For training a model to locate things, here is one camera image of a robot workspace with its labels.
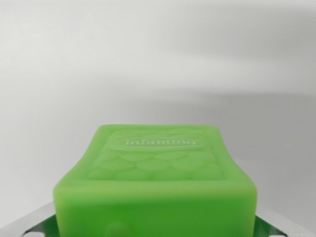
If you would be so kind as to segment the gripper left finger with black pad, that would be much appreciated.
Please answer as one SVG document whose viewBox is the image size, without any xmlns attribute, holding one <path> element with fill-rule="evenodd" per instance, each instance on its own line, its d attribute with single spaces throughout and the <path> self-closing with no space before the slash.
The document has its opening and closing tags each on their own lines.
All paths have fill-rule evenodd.
<svg viewBox="0 0 316 237">
<path fill-rule="evenodd" d="M 0 229 L 1 237 L 22 237 L 25 232 L 55 214 L 54 204 L 50 202 L 26 216 Z"/>
</svg>

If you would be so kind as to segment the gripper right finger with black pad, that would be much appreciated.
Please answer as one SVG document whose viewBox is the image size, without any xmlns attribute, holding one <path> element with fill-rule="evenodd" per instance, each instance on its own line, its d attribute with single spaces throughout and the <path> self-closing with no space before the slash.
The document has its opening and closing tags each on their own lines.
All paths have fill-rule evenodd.
<svg viewBox="0 0 316 237">
<path fill-rule="evenodd" d="M 311 231 L 257 203 L 254 237 L 315 237 Z"/>
</svg>

